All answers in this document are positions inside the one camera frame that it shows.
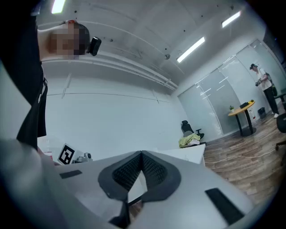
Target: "office chair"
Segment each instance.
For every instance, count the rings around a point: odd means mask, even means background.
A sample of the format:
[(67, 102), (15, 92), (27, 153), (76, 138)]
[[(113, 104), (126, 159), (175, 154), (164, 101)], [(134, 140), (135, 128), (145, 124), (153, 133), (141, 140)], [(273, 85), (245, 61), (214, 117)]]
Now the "office chair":
[[(187, 131), (191, 131), (192, 133), (194, 133), (194, 131), (192, 130), (192, 128), (191, 128), (191, 125), (190, 124), (188, 124), (188, 121), (182, 121), (182, 131), (183, 131), (183, 133), (185, 133), (185, 132), (187, 132)], [(200, 136), (201, 137), (201, 139), (204, 137), (204, 133), (200, 133), (200, 130), (201, 129), (198, 129), (198, 130), (196, 130), (198, 133), (197, 133), (197, 135), (198, 136)]]
[[(276, 122), (277, 122), (278, 130), (282, 133), (286, 133), (286, 113), (278, 116)], [(276, 150), (279, 149), (279, 145), (286, 145), (286, 140), (276, 143), (276, 147), (275, 147)], [(285, 160), (286, 160), (286, 153), (283, 155), (283, 158), (281, 161), (281, 166), (283, 166)]]

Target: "black table leg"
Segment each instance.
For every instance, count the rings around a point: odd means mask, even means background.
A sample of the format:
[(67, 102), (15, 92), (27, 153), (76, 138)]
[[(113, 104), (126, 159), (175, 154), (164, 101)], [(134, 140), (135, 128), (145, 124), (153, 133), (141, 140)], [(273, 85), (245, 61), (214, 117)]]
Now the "black table leg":
[(250, 117), (249, 117), (249, 113), (248, 113), (247, 110), (245, 110), (244, 112), (245, 112), (245, 115), (246, 115), (246, 118), (247, 118), (247, 122), (248, 122), (248, 125), (249, 125), (250, 133), (253, 134), (253, 128), (252, 128), (251, 120), (250, 120)]
[(240, 128), (240, 135), (243, 136), (242, 129), (241, 129), (241, 124), (240, 124), (240, 119), (238, 118), (237, 114), (236, 114), (236, 120), (237, 120), (238, 126)]

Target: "standing person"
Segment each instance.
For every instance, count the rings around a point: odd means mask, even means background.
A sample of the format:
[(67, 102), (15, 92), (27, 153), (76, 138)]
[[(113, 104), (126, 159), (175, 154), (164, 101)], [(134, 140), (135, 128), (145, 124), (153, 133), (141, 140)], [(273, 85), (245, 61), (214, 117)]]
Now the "standing person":
[(45, 107), (47, 80), (41, 60), (61, 55), (63, 58), (75, 58), (84, 55), (89, 46), (89, 31), (75, 20), (68, 20), (47, 30), (38, 30), (36, 15), (38, 4), (30, 9), (19, 11), (18, 25), (8, 23), (3, 29), (2, 44), (9, 47), (1, 50), (1, 60), (11, 80), (21, 92), (31, 108), (21, 125), (17, 139), (35, 148), (39, 154), (37, 137), (46, 135)]
[(260, 86), (260, 88), (263, 90), (267, 98), (267, 101), (271, 107), (272, 114), (274, 114), (274, 118), (277, 118), (279, 116), (279, 112), (273, 95), (272, 83), (268, 79), (266, 72), (264, 71), (263, 68), (258, 68), (258, 66), (255, 64), (251, 64), (249, 69), (256, 72), (259, 82), (257, 85)]

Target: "white desk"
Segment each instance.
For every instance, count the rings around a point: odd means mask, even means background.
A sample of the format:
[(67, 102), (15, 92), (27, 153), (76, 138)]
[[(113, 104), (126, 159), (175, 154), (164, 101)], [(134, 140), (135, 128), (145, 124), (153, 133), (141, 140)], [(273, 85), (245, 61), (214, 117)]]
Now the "white desk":
[(188, 148), (158, 150), (158, 153), (166, 154), (172, 157), (190, 161), (196, 164), (205, 165), (204, 152), (206, 145), (192, 146)]

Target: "cable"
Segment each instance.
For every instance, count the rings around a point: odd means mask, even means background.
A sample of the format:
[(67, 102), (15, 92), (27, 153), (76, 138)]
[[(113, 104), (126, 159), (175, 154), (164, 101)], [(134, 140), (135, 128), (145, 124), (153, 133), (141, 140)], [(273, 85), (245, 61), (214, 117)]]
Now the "cable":
[[(262, 156), (264, 156), (264, 155), (266, 155), (266, 154), (272, 153), (274, 150), (270, 151), (269, 153), (264, 153), (264, 154), (262, 154), (262, 155), (260, 155), (260, 156), (257, 156), (257, 157), (245, 157), (245, 158), (258, 158), (258, 157), (262, 157)], [(215, 163), (219, 163), (219, 162), (221, 162), (221, 161), (225, 161), (225, 160), (227, 160), (227, 159), (231, 159), (231, 158), (235, 158), (235, 157), (244, 157), (244, 156), (227, 157), (227, 158), (225, 158), (225, 159), (223, 159), (223, 160), (220, 160), (220, 161), (216, 161), (216, 162), (205, 162), (205, 163), (206, 163), (206, 164), (215, 164)]]

